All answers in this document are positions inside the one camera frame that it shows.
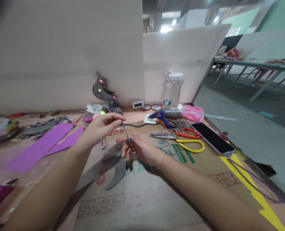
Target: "concrete floor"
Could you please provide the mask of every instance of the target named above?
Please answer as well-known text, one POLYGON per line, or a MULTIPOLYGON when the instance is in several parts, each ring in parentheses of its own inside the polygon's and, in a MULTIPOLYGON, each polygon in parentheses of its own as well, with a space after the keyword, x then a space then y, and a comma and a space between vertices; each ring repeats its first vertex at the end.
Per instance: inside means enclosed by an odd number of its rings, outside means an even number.
POLYGON ((266 92, 249 103, 257 89, 233 85, 227 79, 213 86, 216 76, 206 78, 195 105, 208 114, 237 118, 237 121, 209 119, 221 131, 227 131, 229 139, 251 159, 272 165, 277 175, 271 179, 285 192, 285 100, 271 100, 270 92, 266 92), (259 111, 275 114, 275 117, 266 118, 258 114, 259 111))

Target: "glue gun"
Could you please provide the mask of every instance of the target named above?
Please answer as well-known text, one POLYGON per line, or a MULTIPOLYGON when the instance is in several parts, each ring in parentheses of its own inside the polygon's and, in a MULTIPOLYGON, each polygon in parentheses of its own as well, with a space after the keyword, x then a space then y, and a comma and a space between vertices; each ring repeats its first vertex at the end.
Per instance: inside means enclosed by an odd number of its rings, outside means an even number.
POLYGON ((166 125, 167 128, 172 128, 171 123, 165 118, 165 111, 159 111, 159 112, 155 112, 153 114, 151 114, 148 118, 149 119, 159 119, 161 121, 163 121, 163 123, 166 125))

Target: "purple paper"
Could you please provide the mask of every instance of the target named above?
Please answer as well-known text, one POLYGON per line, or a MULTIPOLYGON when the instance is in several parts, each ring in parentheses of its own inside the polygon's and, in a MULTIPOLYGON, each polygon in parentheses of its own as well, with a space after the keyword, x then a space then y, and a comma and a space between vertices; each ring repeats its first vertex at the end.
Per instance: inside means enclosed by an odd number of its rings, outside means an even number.
POLYGON ((57 144, 56 147, 53 148, 53 150, 51 150, 47 153, 44 153, 43 157, 49 156, 49 155, 54 154, 56 152, 59 152, 63 149, 67 149, 67 148, 71 147, 73 144, 76 143, 76 141, 81 136, 84 129, 85 129, 85 127, 79 128, 74 134, 66 137, 65 141, 63 141, 61 144, 57 144))
POLYGON ((73 127, 73 124, 58 124, 33 145, 7 163, 4 169, 14 172, 28 172, 56 143, 73 127))

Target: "small white clock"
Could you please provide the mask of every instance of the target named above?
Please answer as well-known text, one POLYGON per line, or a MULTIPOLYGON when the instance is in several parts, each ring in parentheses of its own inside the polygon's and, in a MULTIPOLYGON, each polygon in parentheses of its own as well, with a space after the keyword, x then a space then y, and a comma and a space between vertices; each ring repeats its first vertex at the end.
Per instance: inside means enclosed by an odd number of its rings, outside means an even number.
POLYGON ((141 108, 143 107, 144 104, 143 104, 143 101, 140 99, 140 100, 135 100, 132 102, 132 108, 133 109, 136 109, 136 108, 141 108))

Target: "pink plastic bag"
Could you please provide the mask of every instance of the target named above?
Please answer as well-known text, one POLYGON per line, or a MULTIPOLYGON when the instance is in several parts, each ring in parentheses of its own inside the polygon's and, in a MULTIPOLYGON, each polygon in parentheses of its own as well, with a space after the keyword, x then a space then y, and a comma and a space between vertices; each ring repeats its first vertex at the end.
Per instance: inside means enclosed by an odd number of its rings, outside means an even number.
MULTIPOLYGON (((203 109, 200 107, 193 107, 191 105, 186 105, 185 108, 182 109, 183 111, 192 111, 192 112, 198 112, 198 113, 203 113, 203 109)), ((182 113, 183 117, 192 120, 194 122, 201 122, 203 120, 203 115, 198 115, 194 113, 182 113)))

